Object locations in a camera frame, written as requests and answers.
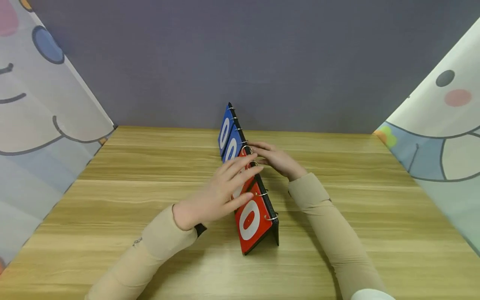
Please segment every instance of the person's left hand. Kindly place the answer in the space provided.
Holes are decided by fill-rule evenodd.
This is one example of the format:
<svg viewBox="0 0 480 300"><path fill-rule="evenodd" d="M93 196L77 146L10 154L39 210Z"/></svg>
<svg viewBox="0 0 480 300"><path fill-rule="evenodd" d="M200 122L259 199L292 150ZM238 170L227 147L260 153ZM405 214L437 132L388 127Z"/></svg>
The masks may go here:
<svg viewBox="0 0 480 300"><path fill-rule="evenodd" d="M189 230L197 224L218 220L252 199L251 192L241 194L233 200L230 197L238 187L264 168L255 166L239 173L256 157L257 154L251 154L225 162L203 188L175 204L173 217L177 226Z"/></svg>

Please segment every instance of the blue flip card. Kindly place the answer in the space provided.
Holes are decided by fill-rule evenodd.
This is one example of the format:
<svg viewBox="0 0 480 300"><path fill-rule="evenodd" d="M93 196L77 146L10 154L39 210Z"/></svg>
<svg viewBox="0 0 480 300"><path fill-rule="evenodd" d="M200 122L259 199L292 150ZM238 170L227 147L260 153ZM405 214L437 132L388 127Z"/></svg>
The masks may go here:
<svg viewBox="0 0 480 300"><path fill-rule="evenodd" d="M220 156L223 156L227 142L230 138L230 132L232 131L233 115L232 108L227 105L225 114L223 115L222 127L220 128L220 134L218 135L218 148L220 149Z"/></svg>
<svg viewBox="0 0 480 300"><path fill-rule="evenodd" d="M242 140L237 126L233 124L230 138L228 139L227 145L225 146L225 153L223 154L222 161L225 163L227 160L236 158L237 155L240 153L241 148Z"/></svg>

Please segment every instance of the beige sleeve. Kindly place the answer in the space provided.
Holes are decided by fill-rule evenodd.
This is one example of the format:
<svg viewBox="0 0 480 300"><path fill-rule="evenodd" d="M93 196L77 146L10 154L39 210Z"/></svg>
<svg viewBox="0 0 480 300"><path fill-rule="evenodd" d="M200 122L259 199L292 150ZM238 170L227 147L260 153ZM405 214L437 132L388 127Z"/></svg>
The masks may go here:
<svg viewBox="0 0 480 300"><path fill-rule="evenodd" d="M332 204L317 177L310 173L288 186L289 193L306 215L330 264L335 270L342 297L350 300L362 289L385 291L357 234Z"/></svg>
<svg viewBox="0 0 480 300"><path fill-rule="evenodd" d="M145 227L142 237L92 286L85 300L137 299L158 267L195 242L196 230L179 229L172 207L166 208Z"/></svg>

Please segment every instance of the wooden tabletop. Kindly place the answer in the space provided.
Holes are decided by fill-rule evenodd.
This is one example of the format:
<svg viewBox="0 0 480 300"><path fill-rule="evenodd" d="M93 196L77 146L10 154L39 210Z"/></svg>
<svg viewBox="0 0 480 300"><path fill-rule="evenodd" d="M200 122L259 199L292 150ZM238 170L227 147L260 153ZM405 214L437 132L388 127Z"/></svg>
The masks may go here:
<svg viewBox="0 0 480 300"><path fill-rule="evenodd" d="M0 276L0 299L82 299L159 211L212 175L217 135L119 127ZM478 257L375 136L245 136L287 150L318 176L397 300L479 298ZM227 216L167 261L140 298L339 299L287 180L269 168L262 177L279 212L279 247L269 237L243 256Z"/></svg>

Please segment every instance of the gray wall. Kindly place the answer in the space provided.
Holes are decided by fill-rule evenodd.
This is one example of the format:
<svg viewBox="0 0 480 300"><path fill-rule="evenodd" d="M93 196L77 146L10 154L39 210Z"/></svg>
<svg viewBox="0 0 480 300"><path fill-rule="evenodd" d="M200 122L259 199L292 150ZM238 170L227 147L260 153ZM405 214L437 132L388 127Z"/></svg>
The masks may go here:
<svg viewBox="0 0 480 300"><path fill-rule="evenodd" d="M477 0L30 0L119 125L371 133Z"/></svg>

